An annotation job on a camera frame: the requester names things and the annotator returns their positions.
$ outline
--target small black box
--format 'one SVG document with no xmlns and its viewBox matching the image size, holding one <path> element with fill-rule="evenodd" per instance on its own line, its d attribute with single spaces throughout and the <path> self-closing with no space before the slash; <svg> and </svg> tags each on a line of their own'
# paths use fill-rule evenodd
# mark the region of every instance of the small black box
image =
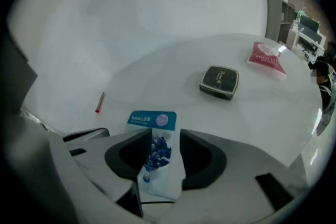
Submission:
<svg viewBox="0 0 336 224">
<path fill-rule="evenodd" d="M 239 72 L 232 68 L 209 66 L 201 81 L 201 91 L 218 98 L 232 100 L 239 82 Z"/>
</svg>

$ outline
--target person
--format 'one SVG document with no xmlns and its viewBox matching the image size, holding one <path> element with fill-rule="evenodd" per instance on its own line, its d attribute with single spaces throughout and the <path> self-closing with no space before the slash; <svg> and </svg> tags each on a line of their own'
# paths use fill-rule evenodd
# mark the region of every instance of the person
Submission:
<svg viewBox="0 0 336 224">
<path fill-rule="evenodd" d="M 324 56 L 317 56 L 316 61 L 326 62 L 328 64 L 328 67 L 329 67 L 329 73 L 332 73 L 334 71 L 333 65 L 331 65 L 331 64 L 328 63 L 328 60 L 327 60 L 326 57 L 324 57 Z"/>
<path fill-rule="evenodd" d="M 324 61 L 316 61 L 312 65 L 312 76 L 316 77 L 322 97 L 322 110 L 324 111 L 331 100 L 331 80 L 329 78 L 329 66 Z"/>
</svg>

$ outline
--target red pen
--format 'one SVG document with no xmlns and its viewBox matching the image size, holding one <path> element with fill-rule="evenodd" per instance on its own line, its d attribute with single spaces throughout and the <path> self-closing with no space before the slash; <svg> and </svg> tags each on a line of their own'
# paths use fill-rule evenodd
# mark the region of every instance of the red pen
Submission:
<svg viewBox="0 0 336 224">
<path fill-rule="evenodd" d="M 96 108 L 96 110 L 95 110 L 96 113 L 99 113 L 99 111 L 100 111 L 100 107 L 101 107 L 101 104 L 102 104 L 102 102 L 103 102 L 104 96 L 105 96 L 105 92 L 103 92 L 103 93 L 101 94 L 101 97 L 100 97 L 100 99 L 99 99 L 98 106 L 97 106 L 97 108 Z"/>
</svg>

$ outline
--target brick wall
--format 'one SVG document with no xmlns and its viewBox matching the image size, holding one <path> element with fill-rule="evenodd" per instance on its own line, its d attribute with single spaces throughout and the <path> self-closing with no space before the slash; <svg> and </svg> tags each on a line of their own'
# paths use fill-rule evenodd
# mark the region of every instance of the brick wall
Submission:
<svg viewBox="0 0 336 224">
<path fill-rule="evenodd" d="M 320 21 L 320 32 L 325 36 L 325 49 L 327 49 L 329 41 L 336 41 L 329 20 L 321 8 L 318 0 L 288 0 L 288 3 L 295 6 L 296 12 L 303 10 L 308 17 L 316 21 Z"/>
</svg>

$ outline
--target white wall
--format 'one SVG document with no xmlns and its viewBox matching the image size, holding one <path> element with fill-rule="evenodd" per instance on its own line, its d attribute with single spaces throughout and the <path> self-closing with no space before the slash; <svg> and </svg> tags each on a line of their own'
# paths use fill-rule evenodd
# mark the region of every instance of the white wall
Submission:
<svg viewBox="0 0 336 224">
<path fill-rule="evenodd" d="M 18 0 L 8 23 L 38 74 L 26 106 L 67 133 L 131 62 L 181 40 L 264 36 L 266 16 L 267 0 Z"/>
</svg>

